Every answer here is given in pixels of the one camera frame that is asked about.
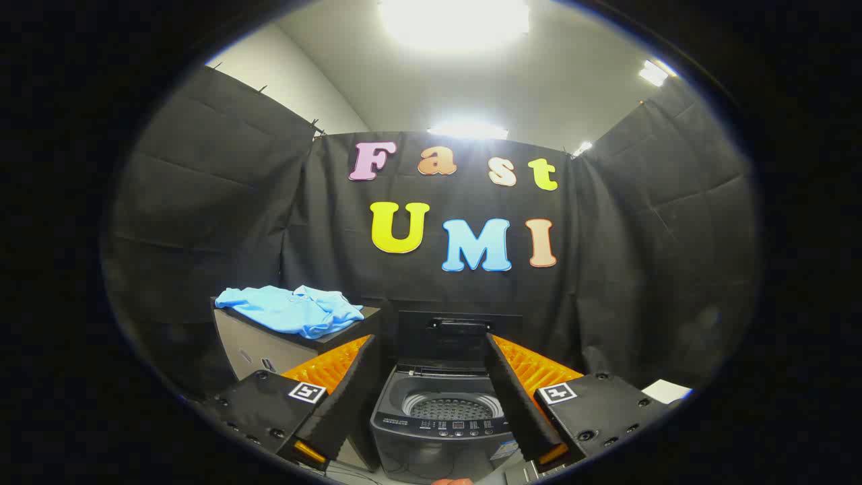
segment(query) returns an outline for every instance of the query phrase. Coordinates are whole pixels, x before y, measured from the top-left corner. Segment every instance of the ceiling light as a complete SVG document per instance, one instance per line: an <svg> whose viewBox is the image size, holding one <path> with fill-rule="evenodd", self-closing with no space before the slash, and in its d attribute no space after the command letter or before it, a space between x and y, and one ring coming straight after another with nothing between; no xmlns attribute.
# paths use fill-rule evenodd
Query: ceiling light
<svg viewBox="0 0 862 485"><path fill-rule="evenodd" d="M509 137L509 131L498 126L473 122L457 121L445 123L434 128L429 128L428 133L432 135L454 136L456 138L495 138L505 140Z"/></svg>
<svg viewBox="0 0 862 485"><path fill-rule="evenodd" d="M661 86L667 79L667 72L661 70L661 67L656 66L652 62L645 60L644 68L639 72L643 79L653 83L656 86Z"/></svg>
<svg viewBox="0 0 862 485"><path fill-rule="evenodd" d="M521 0L383 0L379 8L392 36L428 50L492 47L529 31Z"/></svg>
<svg viewBox="0 0 862 485"><path fill-rule="evenodd" d="M583 142L583 143L581 143L581 146L577 150L575 150L575 153L573 153L572 156L578 156L578 155L582 154L583 152L585 152L586 150L589 150L590 148L592 148L592 143Z"/></svg>
<svg viewBox="0 0 862 485"><path fill-rule="evenodd" d="M672 78L677 77L677 72L674 71L673 69L671 69L671 67L668 66L667 64L665 64L664 62L662 62L658 59L653 59L653 64L655 64L658 67L661 67L661 70L670 74Z"/></svg>

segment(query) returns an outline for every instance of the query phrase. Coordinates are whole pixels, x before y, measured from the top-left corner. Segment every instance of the orange gripper pad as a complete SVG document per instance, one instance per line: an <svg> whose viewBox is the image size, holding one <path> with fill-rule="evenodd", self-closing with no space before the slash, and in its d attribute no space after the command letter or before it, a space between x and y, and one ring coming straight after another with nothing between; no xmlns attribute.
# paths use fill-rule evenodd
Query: orange gripper pad
<svg viewBox="0 0 862 485"><path fill-rule="evenodd" d="M370 335L357 338L348 343L335 347L329 352L306 361L291 370L283 373L283 377L294 381L308 382L316 386L323 386L329 394L335 391L344 374L356 358L359 348L368 340Z"/></svg>
<svg viewBox="0 0 862 485"><path fill-rule="evenodd" d="M541 407L539 407L539 403L536 402L536 398L534 397L536 389L584 377L583 374L571 370L562 364L558 364L530 349L525 349L521 345L511 343L493 334L491 337L497 343L497 347L500 348L503 356L506 357L509 366L512 367L515 375L518 376L521 386L527 391L527 395L530 396L530 399L539 411L541 411Z"/></svg>

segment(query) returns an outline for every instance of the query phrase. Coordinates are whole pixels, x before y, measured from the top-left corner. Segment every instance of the black curtain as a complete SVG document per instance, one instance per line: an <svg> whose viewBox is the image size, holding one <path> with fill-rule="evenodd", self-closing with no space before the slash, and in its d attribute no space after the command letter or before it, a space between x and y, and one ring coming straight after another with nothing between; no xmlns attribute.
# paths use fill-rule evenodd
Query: black curtain
<svg viewBox="0 0 862 485"><path fill-rule="evenodd" d="M576 159L578 331L590 370L704 384L750 323L761 278L752 162L670 78Z"/></svg>
<svg viewBox="0 0 862 485"><path fill-rule="evenodd" d="M356 143L394 142L374 180L354 181ZM423 175L419 153L449 147L450 175ZM488 177L488 159L515 166L517 183ZM555 191L539 188L528 162L545 158ZM759 254L749 162L689 88L675 80L586 154L506 141L463 141L427 133L327 135L312 146L284 239L283 284L338 289L381 306L384 343L397 353L397 311L516 313L519 343L584 371L623 375L637 386L658 378L698 387L732 350L757 292ZM377 249L373 202L424 202L421 246L403 255ZM446 272L442 223L509 220L512 268ZM553 222L556 266L528 260L530 218Z"/></svg>
<svg viewBox="0 0 862 485"><path fill-rule="evenodd" d="M349 180L359 142L394 142L374 180ZM454 153L457 170L423 175L417 168L425 148L445 146ZM491 182L488 159L512 162L517 182ZM527 164L545 158L555 166L557 190L534 183ZM338 289L352 301L384 309L384 348L396 353L397 311L513 313L524 325L513 336L533 349L571 363L579 355L574 313L578 274L578 213L575 164L569 155L549 148L506 141L466 141L427 133L357 133L326 135L315 141L284 239L282 274L288 288L300 284ZM399 205L393 236L405 237L410 202L430 205L422 244L407 254L389 254L372 243L374 202ZM490 218L509 221L506 249L512 268L487 272L481 267L460 272L442 269L448 234L443 222L464 219L478 236ZM524 223L532 218L553 222L552 250L559 258L550 268L530 266L532 238Z"/></svg>
<svg viewBox="0 0 862 485"><path fill-rule="evenodd" d="M281 104L202 67L154 115L118 178L103 236L109 296L147 357L192 395L234 379L209 297L280 283L313 134Z"/></svg>

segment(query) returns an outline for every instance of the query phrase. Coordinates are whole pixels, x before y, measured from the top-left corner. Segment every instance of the washing machine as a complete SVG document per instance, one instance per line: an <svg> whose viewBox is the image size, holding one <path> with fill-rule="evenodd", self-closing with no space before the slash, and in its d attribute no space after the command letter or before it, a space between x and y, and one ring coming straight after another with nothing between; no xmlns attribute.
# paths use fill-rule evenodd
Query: washing machine
<svg viewBox="0 0 862 485"><path fill-rule="evenodd" d="M484 367L484 334L517 315L399 312L397 363L371 419L385 474L401 482L477 482L518 449Z"/></svg>

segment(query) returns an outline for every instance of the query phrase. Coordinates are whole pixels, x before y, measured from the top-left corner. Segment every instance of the ceiling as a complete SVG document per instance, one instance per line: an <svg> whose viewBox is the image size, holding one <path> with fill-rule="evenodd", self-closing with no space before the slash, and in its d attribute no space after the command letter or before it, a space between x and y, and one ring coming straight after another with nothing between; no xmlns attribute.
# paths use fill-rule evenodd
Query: ceiling
<svg viewBox="0 0 862 485"><path fill-rule="evenodd" d="M455 117L509 139L574 151L658 88L652 56L569 6L527 1L530 30L480 53L429 53L393 39L377 0L320 0L278 20L371 130L425 130Z"/></svg>

